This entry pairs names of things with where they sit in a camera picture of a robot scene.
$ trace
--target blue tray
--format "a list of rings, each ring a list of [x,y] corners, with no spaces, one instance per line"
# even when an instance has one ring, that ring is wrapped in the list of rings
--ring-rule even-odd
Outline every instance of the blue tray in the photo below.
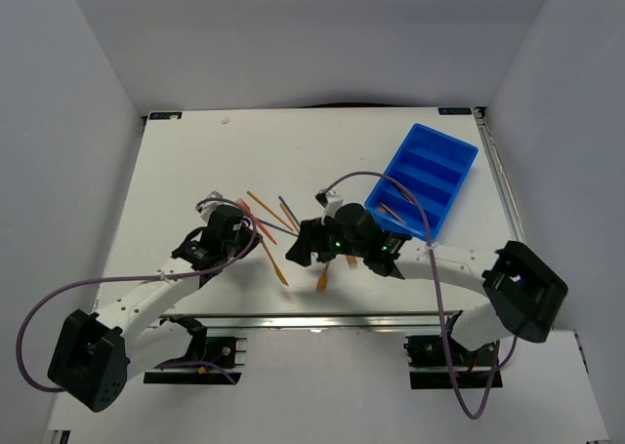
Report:
[[[438,236],[477,154],[478,149],[472,144],[415,124],[389,164],[385,174],[397,179],[419,199],[433,238]],[[406,224],[398,222],[388,213],[380,213],[377,210],[380,202],[401,216]],[[364,207],[384,229],[426,239],[419,210],[392,183],[380,179],[364,202]]]

